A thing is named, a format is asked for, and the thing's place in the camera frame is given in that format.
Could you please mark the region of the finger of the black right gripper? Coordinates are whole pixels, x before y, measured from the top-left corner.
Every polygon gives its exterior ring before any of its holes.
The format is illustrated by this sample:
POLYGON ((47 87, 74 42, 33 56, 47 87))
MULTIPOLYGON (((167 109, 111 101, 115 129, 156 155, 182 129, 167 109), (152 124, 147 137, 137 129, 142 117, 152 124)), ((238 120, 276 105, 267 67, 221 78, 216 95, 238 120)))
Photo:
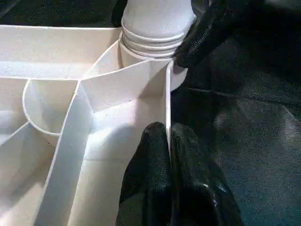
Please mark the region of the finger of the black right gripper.
POLYGON ((115 7, 114 7, 112 15, 111 15, 111 22, 115 27, 121 27, 121 20, 122 20, 126 5, 127 5, 127 0, 117 0, 116 1, 115 7))
POLYGON ((231 35, 237 18, 236 0, 213 1, 177 49, 177 65, 190 68, 204 60, 231 35))

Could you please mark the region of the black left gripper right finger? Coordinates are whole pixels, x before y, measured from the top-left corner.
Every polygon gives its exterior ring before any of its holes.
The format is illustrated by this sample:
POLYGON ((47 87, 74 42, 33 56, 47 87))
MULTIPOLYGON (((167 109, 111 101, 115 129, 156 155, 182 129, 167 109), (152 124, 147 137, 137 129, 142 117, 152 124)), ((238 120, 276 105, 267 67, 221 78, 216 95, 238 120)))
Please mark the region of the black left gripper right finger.
POLYGON ((188 126, 171 127, 177 226, 242 226, 234 195, 210 149, 188 126))

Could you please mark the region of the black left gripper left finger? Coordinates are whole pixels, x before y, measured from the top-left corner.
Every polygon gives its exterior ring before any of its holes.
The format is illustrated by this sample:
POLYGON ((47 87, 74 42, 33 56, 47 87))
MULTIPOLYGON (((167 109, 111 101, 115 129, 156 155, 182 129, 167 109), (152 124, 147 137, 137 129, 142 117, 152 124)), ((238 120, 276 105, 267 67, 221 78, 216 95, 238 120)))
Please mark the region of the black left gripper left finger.
POLYGON ((119 197, 120 226, 167 226, 172 179, 166 128, 149 124, 125 170, 119 197))

